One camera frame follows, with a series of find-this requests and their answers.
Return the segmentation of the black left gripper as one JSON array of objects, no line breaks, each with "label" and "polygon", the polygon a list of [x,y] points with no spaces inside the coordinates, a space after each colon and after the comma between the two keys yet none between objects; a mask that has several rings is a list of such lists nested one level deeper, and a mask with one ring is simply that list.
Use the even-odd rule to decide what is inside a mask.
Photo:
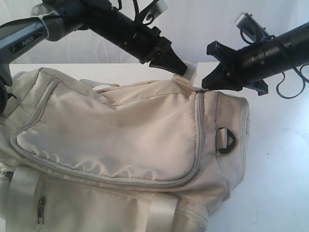
[{"label": "black left gripper", "polygon": [[125,39],[125,51],[137,58],[141,64],[157,56],[150,62],[149,67],[183,74],[187,71],[186,64],[175,53],[166,53],[170,50],[172,42],[160,36],[160,33],[161,30],[157,27],[135,27]]}]

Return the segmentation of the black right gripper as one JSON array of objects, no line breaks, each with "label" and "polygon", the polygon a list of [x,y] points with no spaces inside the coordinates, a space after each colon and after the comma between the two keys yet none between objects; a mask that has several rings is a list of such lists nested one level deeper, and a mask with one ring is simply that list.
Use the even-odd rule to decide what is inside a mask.
[{"label": "black right gripper", "polygon": [[207,55],[214,56],[219,64],[202,79],[201,87],[207,90],[241,91],[243,88],[255,90],[259,95],[268,94],[265,81],[254,80],[241,67],[241,52],[229,48],[218,41],[207,46]]}]

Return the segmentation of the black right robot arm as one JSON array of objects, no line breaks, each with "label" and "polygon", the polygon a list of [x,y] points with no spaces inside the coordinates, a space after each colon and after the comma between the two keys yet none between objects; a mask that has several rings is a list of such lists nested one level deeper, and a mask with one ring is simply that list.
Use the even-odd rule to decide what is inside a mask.
[{"label": "black right robot arm", "polygon": [[255,90],[258,96],[268,94],[265,79],[294,70],[303,83],[309,80],[298,67],[309,62],[309,25],[305,23],[278,37],[270,35],[242,49],[234,50],[218,41],[207,46],[207,55],[219,64],[202,79],[207,90]]}]

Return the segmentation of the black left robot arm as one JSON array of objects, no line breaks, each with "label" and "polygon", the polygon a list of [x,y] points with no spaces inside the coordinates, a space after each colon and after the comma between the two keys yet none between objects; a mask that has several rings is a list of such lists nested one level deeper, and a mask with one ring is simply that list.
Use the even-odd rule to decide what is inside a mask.
[{"label": "black left robot arm", "polygon": [[34,6],[31,17],[7,22],[0,27],[0,109],[11,98],[7,87],[13,84],[10,63],[43,40],[59,41],[77,30],[91,30],[140,63],[178,75],[187,71],[186,64],[175,54],[171,41],[160,35],[153,21],[167,6],[162,0],[150,2],[140,10],[133,1],[133,19],[108,0],[44,0]]}]

